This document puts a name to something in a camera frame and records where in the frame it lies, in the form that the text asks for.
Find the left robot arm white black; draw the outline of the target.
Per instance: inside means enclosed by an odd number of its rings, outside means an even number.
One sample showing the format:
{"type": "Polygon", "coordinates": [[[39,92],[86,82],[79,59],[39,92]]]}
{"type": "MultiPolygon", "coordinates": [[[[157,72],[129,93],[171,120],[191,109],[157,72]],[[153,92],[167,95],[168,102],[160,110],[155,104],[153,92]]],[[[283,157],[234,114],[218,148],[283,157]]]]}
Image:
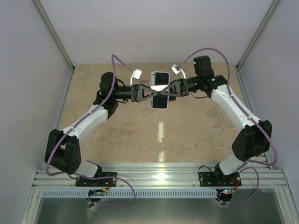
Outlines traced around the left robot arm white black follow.
{"type": "Polygon", "coordinates": [[[49,133],[45,163],[49,176],[55,173],[49,172],[50,167],[68,175],[78,175],[86,178],[91,186],[98,186],[102,182],[101,166],[84,160],[81,157],[80,144],[99,125],[106,122],[116,111],[119,100],[131,100],[142,102],[159,96],[164,87],[155,84],[125,85],[117,79],[112,72],[106,72],[101,76],[100,89],[96,93],[96,99],[89,110],[70,126],[63,130],[53,129],[49,133]]]}

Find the black smartphone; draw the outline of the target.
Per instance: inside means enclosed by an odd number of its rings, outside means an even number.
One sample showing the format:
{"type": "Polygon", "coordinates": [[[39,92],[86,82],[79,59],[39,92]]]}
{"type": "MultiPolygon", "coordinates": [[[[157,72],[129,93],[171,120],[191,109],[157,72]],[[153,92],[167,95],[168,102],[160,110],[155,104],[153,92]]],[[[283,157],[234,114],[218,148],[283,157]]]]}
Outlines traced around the black smartphone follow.
{"type": "Polygon", "coordinates": [[[175,96],[169,96],[169,102],[171,101],[175,101],[176,100],[176,97],[175,96]]]}

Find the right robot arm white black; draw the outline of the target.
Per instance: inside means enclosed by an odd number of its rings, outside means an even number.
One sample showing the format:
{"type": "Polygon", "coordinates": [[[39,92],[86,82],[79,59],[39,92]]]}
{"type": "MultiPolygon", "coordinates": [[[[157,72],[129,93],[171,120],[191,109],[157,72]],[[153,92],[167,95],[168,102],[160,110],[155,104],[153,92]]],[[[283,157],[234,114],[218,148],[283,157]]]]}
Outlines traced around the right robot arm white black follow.
{"type": "Polygon", "coordinates": [[[193,65],[196,74],[194,77],[172,81],[161,90],[161,95],[184,97],[190,92],[202,91],[231,119],[239,133],[232,143],[231,155],[218,163],[213,173],[216,184],[226,186],[246,162],[270,149],[272,125],[267,120],[260,120],[245,107],[224,76],[214,75],[210,57],[196,57],[193,65]]]}

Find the black phone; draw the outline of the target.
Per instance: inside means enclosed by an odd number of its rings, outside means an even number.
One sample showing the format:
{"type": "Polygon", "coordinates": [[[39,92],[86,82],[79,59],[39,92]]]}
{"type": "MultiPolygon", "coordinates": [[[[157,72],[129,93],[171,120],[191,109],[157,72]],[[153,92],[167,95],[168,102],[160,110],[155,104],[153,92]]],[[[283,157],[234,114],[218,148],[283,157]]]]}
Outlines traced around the black phone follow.
{"type": "MultiPolygon", "coordinates": [[[[150,88],[161,92],[170,84],[170,75],[168,72],[152,72],[150,78],[150,88]]],[[[149,106],[151,109],[166,109],[169,103],[169,96],[158,93],[150,98],[149,106]]]]}

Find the pink phone case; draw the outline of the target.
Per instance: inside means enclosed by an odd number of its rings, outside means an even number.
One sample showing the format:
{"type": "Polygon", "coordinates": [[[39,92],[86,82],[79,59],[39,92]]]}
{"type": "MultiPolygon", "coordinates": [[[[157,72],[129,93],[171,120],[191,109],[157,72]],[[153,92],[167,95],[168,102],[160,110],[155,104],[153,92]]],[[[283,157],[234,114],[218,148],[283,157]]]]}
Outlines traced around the pink phone case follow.
{"type": "Polygon", "coordinates": [[[139,82],[139,84],[143,84],[145,86],[150,86],[150,81],[149,80],[142,80],[139,82]]]}

